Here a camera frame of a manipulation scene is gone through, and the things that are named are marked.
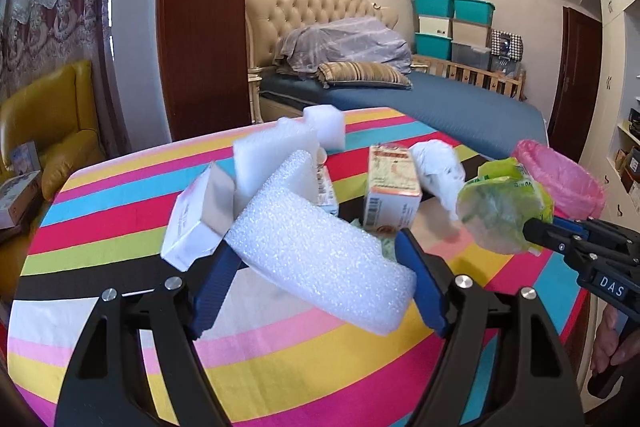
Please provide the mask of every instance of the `white wardrobe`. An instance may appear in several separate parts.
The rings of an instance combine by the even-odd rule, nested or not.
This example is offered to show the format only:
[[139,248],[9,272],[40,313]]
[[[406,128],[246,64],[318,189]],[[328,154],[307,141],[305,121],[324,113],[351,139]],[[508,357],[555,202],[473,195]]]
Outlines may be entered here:
[[602,219],[640,230],[640,214],[614,167],[619,149],[629,151],[640,140],[628,133],[628,115],[640,110],[640,1],[602,1],[602,68],[593,120],[580,164],[605,188]]

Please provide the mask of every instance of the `teal storage bin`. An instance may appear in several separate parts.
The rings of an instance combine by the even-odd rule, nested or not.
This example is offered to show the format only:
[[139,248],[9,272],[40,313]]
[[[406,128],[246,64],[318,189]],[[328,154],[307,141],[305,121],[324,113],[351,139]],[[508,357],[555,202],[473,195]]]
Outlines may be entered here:
[[453,6],[455,18],[461,21],[491,26],[494,20],[495,6],[489,1],[453,0]]
[[415,0],[418,15],[432,17],[453,17],[453,0]]
[[415,34],[415,50],[425,57],[451,60],[451,38],[440,35]]

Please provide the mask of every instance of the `tufted headboard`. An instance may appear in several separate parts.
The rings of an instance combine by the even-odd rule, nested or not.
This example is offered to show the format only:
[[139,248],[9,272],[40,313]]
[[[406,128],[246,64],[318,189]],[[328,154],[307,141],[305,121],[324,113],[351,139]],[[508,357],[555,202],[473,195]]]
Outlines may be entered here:
[[368,0],[244,0],[247,59],[251,73],[273,65],[278,40],[290,31],[316,23],[372,15],[388,28],[398,22],[398,12]]

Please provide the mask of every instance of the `brown wooden door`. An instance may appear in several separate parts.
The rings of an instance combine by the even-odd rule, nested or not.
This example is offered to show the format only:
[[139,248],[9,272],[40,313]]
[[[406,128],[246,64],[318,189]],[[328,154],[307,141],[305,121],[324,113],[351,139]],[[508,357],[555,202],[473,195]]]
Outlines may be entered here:
[[549,145],[573,161],[589,134],[602,61],[602,24],[564,8],[564,36],[556,101],[548,126]]
[[244,0],[158,0],[157,17],[173,140],[251,124]]

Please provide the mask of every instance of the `yellow leather armchair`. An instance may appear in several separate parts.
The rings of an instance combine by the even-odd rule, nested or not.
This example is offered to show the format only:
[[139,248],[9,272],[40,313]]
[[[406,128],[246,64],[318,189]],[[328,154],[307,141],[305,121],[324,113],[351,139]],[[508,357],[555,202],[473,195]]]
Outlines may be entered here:
[[14,295],[31,239],[62,185],[79,169],[105,160],[98,136],[88,60],[37,79],[0,106],[0,182],[12,176],[14,148],[34,141],[45,200],[29,235],[0,244],[1,296]]

